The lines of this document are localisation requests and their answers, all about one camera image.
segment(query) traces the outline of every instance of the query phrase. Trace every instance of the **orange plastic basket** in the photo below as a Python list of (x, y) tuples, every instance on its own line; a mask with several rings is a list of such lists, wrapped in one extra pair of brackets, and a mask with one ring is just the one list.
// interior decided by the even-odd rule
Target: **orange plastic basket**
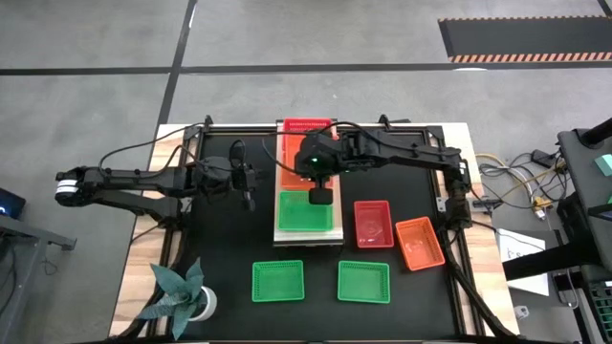
[[(283, 121), (283, 131), (305, 132), (312, 129), (321, 129), (330, 124), (332, 124), (332, 120), (329, 118), (286, 118)], [(283, 136), (283, 160), (291, 168), (295, 168), (295, 154), (299, 152), (299, 145), (302, 140), (304, 140), (304, 137), (301, 135)], [(280, 175), (280, 186), (286, 190), (309, 190), (315, 187), (315, 184), (302, 180), (298, 175), (283, 169)], [(328, 182), (325, 186), (332, 187), (332, 182)]]
[(416, 271), (445, 263), (440, 244), (428, 217), (395, 224), (406, 266)]

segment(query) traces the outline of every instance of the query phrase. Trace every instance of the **green plastic basket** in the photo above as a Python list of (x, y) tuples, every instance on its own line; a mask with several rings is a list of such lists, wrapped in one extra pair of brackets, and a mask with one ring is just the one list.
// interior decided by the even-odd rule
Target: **green plastic basket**
[(338, 300), (388, 304), (391, 302), (389, 265), (340, 261)]
[(310, 204), (308, 191), (281, 191), (278, 229), (285, 231), (327, 231), (334, 227), (330, 205)]
[(252, 264), (252, 302), (304, 299), (302, 261), (257, 262)]

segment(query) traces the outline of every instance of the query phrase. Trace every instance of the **red plastic basket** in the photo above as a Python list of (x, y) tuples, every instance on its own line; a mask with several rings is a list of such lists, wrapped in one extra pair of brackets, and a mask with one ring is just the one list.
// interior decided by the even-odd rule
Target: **red plastic basket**
[(416, 271), (443, 265), (444, 255), (428, 217), (395, 224), (406, 266)]
[[(329, 118), (286, 118), (283, 121), (283, 131), (305, 132), (312, 129), (321, 129), (330, 124), (332, 124), (332, 120)], [(301, 135), (284, 135), (283, 137), (284, 163), (291, 168), (295, 168), (295, 154), (299, 151), (299, 145), (304, 137)], [(286, 190), (309, 190), (315, 187), (314, 183), (302, 180), (298, 175), (284, 169), (280, 175), (280, 185)], [(332, 182), (328, 182), (325, 186), (332, 187)]]
[(357, 247), (393, 247), (389, 202), (357, 201), (353, 207), (355, 208)]

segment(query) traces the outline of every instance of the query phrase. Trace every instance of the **gray floor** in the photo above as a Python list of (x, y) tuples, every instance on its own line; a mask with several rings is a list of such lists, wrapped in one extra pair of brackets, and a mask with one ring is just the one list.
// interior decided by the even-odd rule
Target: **gray floor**
[[(0, 68), (169, 66), (186, 0), (0, 0)], [(229, 0), (198, 4), (184, 65), (447, 61), (436, 20), (459, 16), (602, 14), (596, 0)], [(114, 148), (152, 138), (167, 75), (0, 76), (0, 186), (29, 204), (24, 220), (76, 236), (50, 249), (59, 272), (39, 272), (15, 342), (103, 339), (117, 298), (129, 213), (64, 208), (55, 172), (96, 164)], [(170, 123), (269, 122), (285, 117), (463, 121), (474, 148), (509, 160), (555, 151), (556, 132), (609, 117), (612, 70), (182, 75)], [(145, 167), (149, 150), (108, 163)], [(504, 190), (510, 180), (489, 181)], [(525, 203), (524, 194), (511, 198)], [(494, 223), (548, 229), (502, 206)], [(552, 215), (552, 226), (559, 227)], [(568, 309), (532, 309), (530, 338), (579, 339)]]

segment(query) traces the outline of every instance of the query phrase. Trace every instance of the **black tabletop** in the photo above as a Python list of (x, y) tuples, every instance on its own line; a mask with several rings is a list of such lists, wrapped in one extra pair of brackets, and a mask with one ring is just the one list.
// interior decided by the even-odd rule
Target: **black tabletop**
[[(557, 135), (561, 152), (572, 176), (572, 183), (585, 208), (607, 204), (612, 196), (612, 179), (605, 177), (595, 164), (595, 159), (612, 154), (612, 139), (605, 140), (602, 147), (590, 149), (579, 142), (575, 132), (560, 132)], [(612, 270), (612, 222), (588, 216), (601, 263)]]
[[(423, 136), (403, 136), (423, 142)], [(271, 172), (254, 194), (256, 210), (240, 210), (239, 195), (193, 203), (193, 227), (186, 238), (199, 251), (205, 285), (218, 297), (216, 313), (189, 323), (183, 339), (200, 340), (390, 340), (444, 339), (457, 334), (446, 267), (410, 272), (397, 246), (358, 249), (353, 202), (388, 200), (392, 222), (435, 215), (430, 171), (386, 166), (340, 177), (345, 245), (343, 247), (273, 248), (274, 164), (263, 153), (261, 137), (215, 136), (206, 139), (204, 155), (226, 156), (242, 139), (247, 160)], [(275, 138), (266, 139), (271, 151)], [(305, 299), (253, 303), (254, 262), (304, 262)], [(382, 262), (390, 266), (391, 302), (387, 305), (341, 302), (337, 298), (338, 261)]]

